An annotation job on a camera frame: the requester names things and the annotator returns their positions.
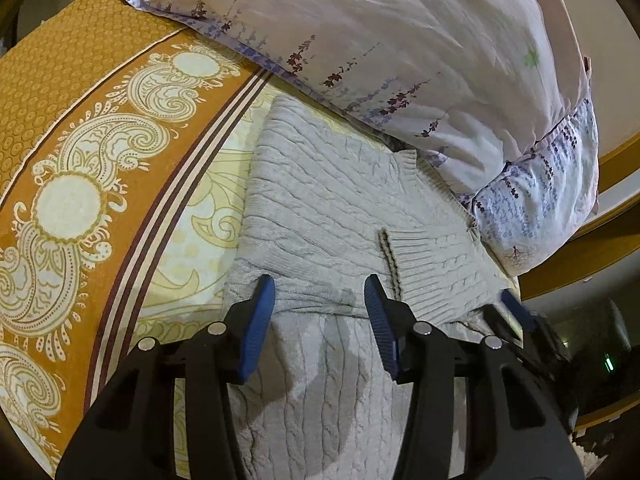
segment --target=folded sweater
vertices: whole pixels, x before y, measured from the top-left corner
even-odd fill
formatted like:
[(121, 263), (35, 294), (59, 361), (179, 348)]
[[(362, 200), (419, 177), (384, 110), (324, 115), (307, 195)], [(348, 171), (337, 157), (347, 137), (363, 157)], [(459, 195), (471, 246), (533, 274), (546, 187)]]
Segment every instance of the folded sweater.
[(380, 152), (276, 99), (225, 286), (229, 306), (260, 275), (276, 282), (258, 371), (230, 390), (251, 478), (391, 478), (411, 385), (382, 368), (364, 279), (376, 273), (418, 319), (479, 340), (487, 328), (473, 310), (509, 283), (473, 225), (414, 151)]

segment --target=pillowcase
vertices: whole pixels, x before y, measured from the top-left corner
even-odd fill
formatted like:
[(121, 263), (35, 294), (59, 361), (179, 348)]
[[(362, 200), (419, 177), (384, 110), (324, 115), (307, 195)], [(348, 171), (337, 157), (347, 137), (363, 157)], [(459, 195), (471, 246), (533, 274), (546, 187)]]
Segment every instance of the pillowcase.
[(469, 204), (481, 240), (509, 276), (541, 264), (596, 203), (598, 128), (591, 96)]
[(563, 0), (127, 1), (439, 157), (456, 194), (486, 186), (586, 92)]

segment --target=bed sheet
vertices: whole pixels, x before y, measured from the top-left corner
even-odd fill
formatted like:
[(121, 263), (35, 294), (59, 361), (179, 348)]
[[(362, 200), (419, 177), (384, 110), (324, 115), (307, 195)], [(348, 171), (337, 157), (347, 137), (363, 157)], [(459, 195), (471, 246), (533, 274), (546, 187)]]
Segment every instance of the bed sheet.
[[(219, 318), (253, 145), (281, 92), (387, 149), (120, 0), (76, 0), (0, 60), (0, 408), (50, 474), (137, 340)], [(180, 383), (175, 399), (187, 476)]]

